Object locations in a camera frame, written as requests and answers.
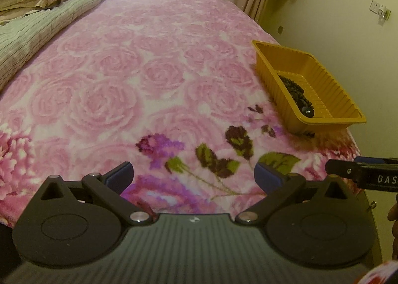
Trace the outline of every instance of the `wall socket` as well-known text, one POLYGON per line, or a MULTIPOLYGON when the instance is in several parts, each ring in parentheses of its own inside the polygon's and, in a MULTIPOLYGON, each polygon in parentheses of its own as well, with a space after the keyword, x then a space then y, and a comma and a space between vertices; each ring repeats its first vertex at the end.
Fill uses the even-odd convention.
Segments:
POLYGON ((375 14, 379 14, 380 4, 376 1, 372 1, 370 11, 373 11, 375 14))

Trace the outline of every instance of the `gray ribbed panel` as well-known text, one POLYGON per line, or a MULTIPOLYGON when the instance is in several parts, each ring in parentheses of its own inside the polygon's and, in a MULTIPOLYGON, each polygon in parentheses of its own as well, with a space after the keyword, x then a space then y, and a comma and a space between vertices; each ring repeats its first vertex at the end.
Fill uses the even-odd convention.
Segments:
POLYGON ((25 263, 5 284, 352 284, 363 265, 313 270, 276 254, 256 228, 237 226, 228 215, 161 215, 128 231, 102 260, 70 270, 25 263))

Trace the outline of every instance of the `floral sleeve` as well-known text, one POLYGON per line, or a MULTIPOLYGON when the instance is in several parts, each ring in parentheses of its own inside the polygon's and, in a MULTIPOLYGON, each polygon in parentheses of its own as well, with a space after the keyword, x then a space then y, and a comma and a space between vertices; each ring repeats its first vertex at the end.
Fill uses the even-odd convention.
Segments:
POLYGON ((359 282, 355 284, 392 284, 392 277, 398 278, 398 261, 387 261, 372 269, 359 282))

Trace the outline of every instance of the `triangular hole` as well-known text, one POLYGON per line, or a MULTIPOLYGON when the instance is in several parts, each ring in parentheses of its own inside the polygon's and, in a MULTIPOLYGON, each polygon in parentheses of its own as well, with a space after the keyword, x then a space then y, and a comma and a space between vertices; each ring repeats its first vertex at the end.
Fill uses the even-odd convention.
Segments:
POLYGON ((347 196, 344 194, 343 189, 337 182, 330 183, 328 190, 326 191, 325 197, 334 199, 347 199, 347 196))
POLYGON ((63 198, 60 188, 57 183, 50 183, 47 187, 46 191, 43 193, 41 200, 51 200, 51 199, 59 199, 63 198))

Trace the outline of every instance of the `silver screw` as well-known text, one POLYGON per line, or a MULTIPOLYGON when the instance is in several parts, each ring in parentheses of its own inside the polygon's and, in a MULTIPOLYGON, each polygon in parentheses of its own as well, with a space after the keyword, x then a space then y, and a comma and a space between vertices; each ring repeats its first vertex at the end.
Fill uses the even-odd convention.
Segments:
POLYGON ((368 208, 366 209, 366 211, 370 211, 373 210, 374 208, 377 207, 377 202, 376 201, 372 201, 372 203, 368 206, 368 208))
POLYGON ((246 211, 238 214, 238 218, 244 222, 253 222, 258 219, 258 214, 252 211, 246 211))
POLYGON ((150 218, 149 214, 144 211, 133 212, 130 215, 130 219, 135 222, 144 222, 150 218))

